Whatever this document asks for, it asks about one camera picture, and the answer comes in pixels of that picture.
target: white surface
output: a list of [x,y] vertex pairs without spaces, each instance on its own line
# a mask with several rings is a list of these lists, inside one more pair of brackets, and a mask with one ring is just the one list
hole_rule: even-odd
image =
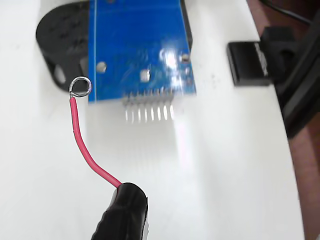
[[[62,1],[0,3],[0,239],[89,240],[114,188],[83,160],[69,96],[35,40]],[[302,240],[300,203],[273,87],[234,88],[229,41],[257,40],[245,0],[188,0],[197,96],[174,120],[126,123],[121,104],[78,101],[95,160],[149,201],[149,240]]]

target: mounting hole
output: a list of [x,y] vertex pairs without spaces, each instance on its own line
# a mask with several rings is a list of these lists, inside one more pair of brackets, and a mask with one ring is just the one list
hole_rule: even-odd
[[190,63],[190,55],[189,54],[182,54],[180,56],[180,61],[183,63],[183,64],[188,64]]
[[104,61],[100,61],[96,65],[95,69],[98,73],[104,74],[107,70],[107,64]]
[[60,65],[58,64],[55,65],[53,75],[60,84],[64,84],[66,82],[66,76],[65,76],[64,70]]

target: brown surface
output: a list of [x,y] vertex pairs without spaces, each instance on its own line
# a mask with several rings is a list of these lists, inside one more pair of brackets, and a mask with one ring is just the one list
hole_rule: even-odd
[[[247,2],[260,35],[267,26],[291,26],[297,39],[301,39],[308,30],[304,23],[262,5],[259,0]],[[272,2],[312,19],[320,0]],[[320,113],[290,140],[289,144],[299,191],[305,239],[316,240],[320,234]]]

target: red wire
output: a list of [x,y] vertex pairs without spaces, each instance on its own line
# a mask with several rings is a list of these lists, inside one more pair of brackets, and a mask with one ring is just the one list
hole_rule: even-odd
[[76,144],[78,145],[80,152],[82,153],[85,161],[89,164],[93,171],[99,174],[102,178],[107,180],[116,188],[121,185],[121,182],[117,180],[114,176],[110,173],[103,170],[91,157],[86,145],[81,137],[80,127],[79,127],[79,117],[78,117],[78,108],[77,102],[74,97],[70,98],[70,106],[71,106],[71,115],[72,115],[72,126],[73,126],[73,133]]

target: black plastic part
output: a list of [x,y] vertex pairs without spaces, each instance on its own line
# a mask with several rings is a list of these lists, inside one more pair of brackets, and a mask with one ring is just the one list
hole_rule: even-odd
[[286,69],[285,81],[276,85],[279,102],[282,106],[293,96],[312,64],[319,56],[319,51],[314,48],[320,36],[320,10],[317,12],[313,24],[306,36],[299,43],[299,48]]
[[121,184],[92,240],[142,240],[147,214],[145,193],[132,183]]
[[235,86],[268,86],[272,83],[266,76],[255,47],[258,42],[230,42],[227,55]]
[[320,36],[310,49],[297,76],[303,77],[293,95],[285,102],[282,110],[284,124],[289,138],[294,137],[320,111]]
[[[89,1],[56,7],[42,18],[36,30],[36,40],[52,79],[64,91],[69,91],[69,85],[74,78],[88,77],[89,7]],[[181,9],[191,51],[193,37],[185,0],[181,0]],[[55,76],[57,66],[64,73],[64,82]],[[87,89],[87,83],[79,81],[73,90],[83,92]]]
[[292,28],[266,27],[261,36],[260,46],[267,59],[267,69],[273,83],[283,83],[286,80],[285,73],[299,47]]

